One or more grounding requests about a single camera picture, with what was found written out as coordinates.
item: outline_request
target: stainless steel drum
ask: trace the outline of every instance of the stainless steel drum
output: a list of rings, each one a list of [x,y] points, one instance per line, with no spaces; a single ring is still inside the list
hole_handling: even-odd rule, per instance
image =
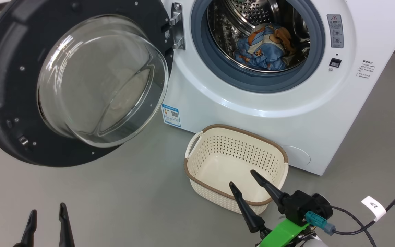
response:
[[[281,11],[279,4],[285,4],[284,9],[286,11],[284,13]],[[296,11],[293,10],[292,6],[287,8],[287,5],[288,3],[281,0],[213,0],[207,9],[208,28],[220,51],[238,66],[263,73],[286,71],[305,61],[310,47],[308,38],[295,35],[295,26],[298,27],[298,22],[304,23],[304,20],[301,16],[296,16],[295,20],[293,13]],[[283,23],[282,19],[290,19],[291,21],[286,24]],[[270,71],[251,68],[235,60],[234,52],[237,50],[238,40],[247,38],[251,31],[261,23],[281,24],[292,34],[292,41],[297,52],[291,57],[284,58],[289,61],[286,69]]]

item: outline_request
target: white cable tag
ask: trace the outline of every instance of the white cable tag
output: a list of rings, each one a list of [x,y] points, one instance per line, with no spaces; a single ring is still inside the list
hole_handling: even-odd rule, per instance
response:
[[[369,208],[374,213],[374,215],[376,216],[374,218],[374,221],[380,220],[387,213],[384,206],[382,206],[382,204],[373,199],[373,197],[366,197],[364,200],[362,200],[362,204],[367,206],[367,208]]]

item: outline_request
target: gray rubber seal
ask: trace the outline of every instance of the gray rubber seal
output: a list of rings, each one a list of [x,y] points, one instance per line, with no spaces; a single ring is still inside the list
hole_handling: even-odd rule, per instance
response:
[[[287,0],[309,27],[310,51],[296,68],[265,74],[244,69],[227,59],[216,46],[208,29],[206,10],[212,0],[196,1],[191,12],[191,35],[196,50],[207,67],[232,86],[257,93],[275,93],[298,86],[317,69],[324,54],[325,32],[318,11],[310,0]]]

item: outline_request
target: brown basket rim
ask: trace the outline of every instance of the brown basket rim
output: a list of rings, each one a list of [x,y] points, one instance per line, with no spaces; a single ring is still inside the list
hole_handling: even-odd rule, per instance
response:
[[[273,141],[270,141],[270,140],[268,140],[268,139],[266,139],[266,138],[264,138],[262,136],[259,136],[259,135],[255,134],[255,133],[251,133],[249,131],[245,131],[245,130],[242,130],[242,129],[239,129],[239,128],[236,128],[236,127],[232,127],[232,126],[229,126],[229,125],[220,125],[220,124],[210,125],[210,126],[204,128],[202,130],[202,132],[205,133],[206,131],[208,131],[210,129],[213,129],[213,128],[224,128],[224,129],[236,131],[236,132],[239,132],[239,133],[243,133],[243,134],[245,134],[247,136],[251,136],[251,137],[254,137],[256,139],[259,139],[262,142],[266,142],[268,144],[271,144],[272,146],[276,147],[283,154],[284,162],[288,163],[287,154],[284,151],[284,149],[279,144],[276,144]],[[209,189],[210,191],[213,191],[213,192],[215,192],[215,193],[217,193],[217,194],[219,194],[221,196],[224,196],[224,197],[229,198],[231,200],[235,200],[235,198],[232,195],[229,195],[229,194],[227,194],[225,192],[222,192],[222,191],[220,191],[220,190],[218,190],[216,188],[213,188],[212,186],[209,186],[209,185],[205,184],[204,182],[198,180],[197,178],[193,177],[191,175],[191,173],[188,171],[188,159],[187,158],[184,159],[184,170],[185,170],[185,174],[188,176],[188,178],[190,178],[192,181],[196,182],[197,184],[199,184],[199,185],[203,186],[204,188]],[[246,203],[248,205],[250,205],[250,206],[264,206],[264,205],[269,204],[270,202],[272,202],[272,198],[269,198],[268,200],[265,200],[265,201],[262,201],[262,202],[246,201]]]

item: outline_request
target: laundry basket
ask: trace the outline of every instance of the laundry basket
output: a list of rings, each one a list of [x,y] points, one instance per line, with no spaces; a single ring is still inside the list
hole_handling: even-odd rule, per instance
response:
[[[234,182],[248,205],[260,214],[272,199],[250,171],[256,170],[281,189],[289,169],[286,152],[278,144],[227,125],[210,125],[193,136],[184,167],[196,193],[239,214],[229,182]]]

